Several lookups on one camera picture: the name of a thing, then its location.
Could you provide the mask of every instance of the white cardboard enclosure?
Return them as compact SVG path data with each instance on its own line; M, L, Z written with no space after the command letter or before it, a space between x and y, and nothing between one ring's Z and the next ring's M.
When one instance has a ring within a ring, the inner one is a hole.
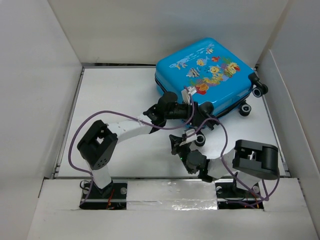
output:
M48 0L82 63L156 64L212 37L254 67L288 0Z

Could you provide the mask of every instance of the red wire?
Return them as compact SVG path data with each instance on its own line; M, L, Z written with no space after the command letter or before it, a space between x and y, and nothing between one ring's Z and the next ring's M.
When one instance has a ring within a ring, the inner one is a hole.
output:
M110 201L111 201L111 199L112 199L112 197L113 197L113 195L114 195L114 192L115 192L115 189L112 190L111 195L110 195L110 197L108 198L108 204L107 204L107 206L106 206L107 209L108 209L108 207L111 205Z

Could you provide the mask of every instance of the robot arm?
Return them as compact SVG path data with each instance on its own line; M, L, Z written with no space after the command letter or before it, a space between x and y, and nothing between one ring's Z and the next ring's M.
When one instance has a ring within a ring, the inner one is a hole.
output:
M138 121L125 120L106 124L97 120L85 133L78 143L77 149L91 169L93 186L98 189L103 197L107 196L112 189L113 182L109 175L108 162L118 143L138 135L152 134L159 130L157 127L164 127L167 120L180 119L186 121L192 116L193 107L194 115L190 122L193 127L198 127L207 118L207 114L213 112L212 103L198 106L194 102L192 106L189 98L186 99L185 103L177 103L177 100L178 97L175 93L166 92L157 104L151 106L137 118ZM213 129L211 122L208 122L207 126ZM194 129L187 131L187 135L194 131ZM196 135L186 137L184 143L191 142L196 138Z
M181 145L182 137L170 135L171 153L179 155L190 174L199 171L199 179L212 182L228 174L222 158L207 159L198 150L190 150L190 143ZM278 170L278 148L264 143L238 140L235 147L223 155L227 167L239 171L237 178L252 188L260 180L276 180ZM236 187L245 188L236 182Z

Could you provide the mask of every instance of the cartoon fish print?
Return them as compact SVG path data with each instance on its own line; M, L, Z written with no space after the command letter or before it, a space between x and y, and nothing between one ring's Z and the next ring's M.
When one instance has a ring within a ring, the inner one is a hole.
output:
M209 66L209 72L212 74L217 74L220 71L219 66Z
M222 63L222 64L220 65L220 67L221 67L223 70L225 70L225 69L227 69L228 64Z
M185 62L181 62L180 65L181 65L181 67L183 67L184 69L188 66Z
M225 63L225 64L230 64L232 63L232 59L230 57L222 57L222 61Z
M189 72L187 73L186 77L190 78L197 78L200 76L199 74L200 70L198 68L190 68Z
M220 59L219 56L213 56L213 57L211 58L212 62L215 62L215 63L218 62L219 59Z
M201 79L203 82L209 84L211 82L210 78L208 77L204 77L203 79Z
M240 67L235 62L230 62L225 69L223 70L223 74L229 78L232 78L236 72L240 71Z
M196 61L196 64L199 65L200 67L203 67L204 65L207 65L208 60L209 60L209 58L207 56L205 57L205 59L199 58Z
M181 69L178 63L174 67L179 69L179 70Z
M195 86L196 92L201 95L205 95L207 93L207 90L209 89L209 86L205 83L199 84Z
M227 81L228 79L229 79L229 77L223 74L221 81L225 82L225 81Z
M204 80L204 78L203 78L203 79L202 79L202 78L199 78L199 79L197 79L195 82L196 82L195 85L199 85L199 84L203 84L203 83L205 82L205 80Z
M175 68L176 66L177 66L176 63L172 63L172 64L169 66L169 68L173 69L173 68Z
M214 52L214 50L213 50L213 48L211 48L211 47L207 47L206 49L205 49L205 54L212 54Z
M206 51L206 49L204 47L202 47L202 48L198 49L196 52L197 53L200 52L200 54L203 54L205 51Z

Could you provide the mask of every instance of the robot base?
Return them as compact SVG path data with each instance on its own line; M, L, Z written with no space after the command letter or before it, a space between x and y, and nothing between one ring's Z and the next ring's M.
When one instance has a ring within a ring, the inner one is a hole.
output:
M81 200L86 197L89 186L90 183L84 184ZM124 182L114 182L112 195L102 198L98 189L93 185L89 197L80 205L80 208L83 210L124 210L127 208L127 186L127 183Z
M241 201L247 204L255 204L260 198L255 198L249 191L236 188L234 181L216 181L215 182L218 209L253 209L247 208L239 203L229 203L228 201ZM257 194L261 194L259 185L256 183L253 187ZM255 209L264 209L263 203L254 206Z

